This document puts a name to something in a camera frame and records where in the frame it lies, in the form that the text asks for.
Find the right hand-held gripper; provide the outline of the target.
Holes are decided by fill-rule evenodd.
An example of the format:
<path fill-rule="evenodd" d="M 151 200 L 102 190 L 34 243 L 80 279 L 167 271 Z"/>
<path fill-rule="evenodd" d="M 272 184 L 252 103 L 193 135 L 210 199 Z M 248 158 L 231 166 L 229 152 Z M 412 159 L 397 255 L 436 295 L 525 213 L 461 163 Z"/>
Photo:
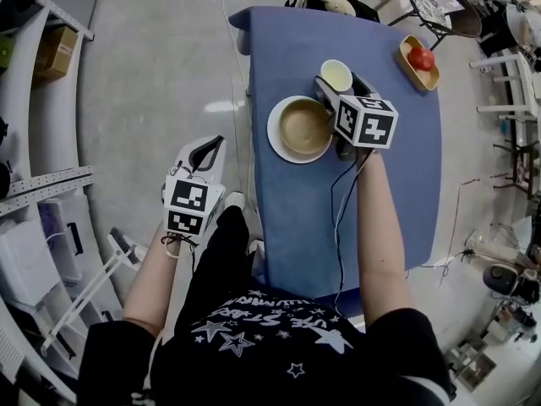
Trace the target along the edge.
<path fill-rule="evenodd" d="M 314 92 L 329 113 L 328 125 L 341 161 L 351 161 L 358 148 L 391 146 L 398 111 L 366 79 L 352 72 L 352 91 L 340 93 L 316 75 Z"/>

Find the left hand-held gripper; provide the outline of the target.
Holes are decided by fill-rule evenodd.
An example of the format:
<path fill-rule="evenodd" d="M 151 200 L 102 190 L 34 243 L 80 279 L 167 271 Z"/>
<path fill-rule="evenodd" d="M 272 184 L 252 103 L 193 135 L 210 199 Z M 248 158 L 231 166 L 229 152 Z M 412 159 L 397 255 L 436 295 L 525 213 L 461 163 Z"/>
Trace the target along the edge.
<path fill-rule="evenodd" d="M 222 135 L 198 139 L 180 150 L 162 190 L 167 232 L 204 235 L 225 194 L 221 178 L 226 150 Z"/>

